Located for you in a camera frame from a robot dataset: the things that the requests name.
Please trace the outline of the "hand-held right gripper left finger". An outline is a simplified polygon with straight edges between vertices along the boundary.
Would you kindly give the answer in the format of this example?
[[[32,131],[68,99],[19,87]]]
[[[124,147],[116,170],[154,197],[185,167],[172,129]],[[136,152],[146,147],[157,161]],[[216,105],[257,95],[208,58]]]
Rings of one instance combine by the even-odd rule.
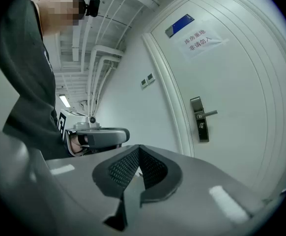
[[[48,160],[51,174],[80,207],[93,236],[135,236],[140,210],[139,147]]]

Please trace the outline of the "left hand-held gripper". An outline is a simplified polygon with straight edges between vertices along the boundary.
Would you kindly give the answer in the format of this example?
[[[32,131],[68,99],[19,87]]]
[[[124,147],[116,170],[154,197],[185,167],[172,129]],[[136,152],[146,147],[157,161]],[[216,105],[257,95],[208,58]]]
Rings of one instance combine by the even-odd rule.
[[[85,154],[95,154],[122,146],[130,139],[130,132],[126,128],[102,127],[94,116],[62,109],[57,123],[57,128],[61,133],[65,148],[72,156],[83,156]],[[85,150],[74,154],[70,148],[69,135],[85,135],[88,144],[83,147]]]

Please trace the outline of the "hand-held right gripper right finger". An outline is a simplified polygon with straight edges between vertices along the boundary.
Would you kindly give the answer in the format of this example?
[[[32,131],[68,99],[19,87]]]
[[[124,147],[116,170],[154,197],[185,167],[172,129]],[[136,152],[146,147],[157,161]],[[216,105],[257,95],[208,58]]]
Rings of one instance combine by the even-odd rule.
[[[168,198],[137,206],[125,236],[250,236],[264,203],[248,187],[203,160],[149,147],[176,163],[182,180]]]

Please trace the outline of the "person's left hand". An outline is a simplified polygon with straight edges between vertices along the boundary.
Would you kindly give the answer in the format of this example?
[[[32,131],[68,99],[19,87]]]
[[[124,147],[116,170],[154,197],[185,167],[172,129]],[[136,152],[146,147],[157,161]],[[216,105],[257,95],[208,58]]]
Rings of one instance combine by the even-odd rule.
[[[77,154],[85,150],[83,146],[88,144],[88,139],[85,135],[77,135],[74,133],[69,135],[69,142],[71,151],[74,154]]]

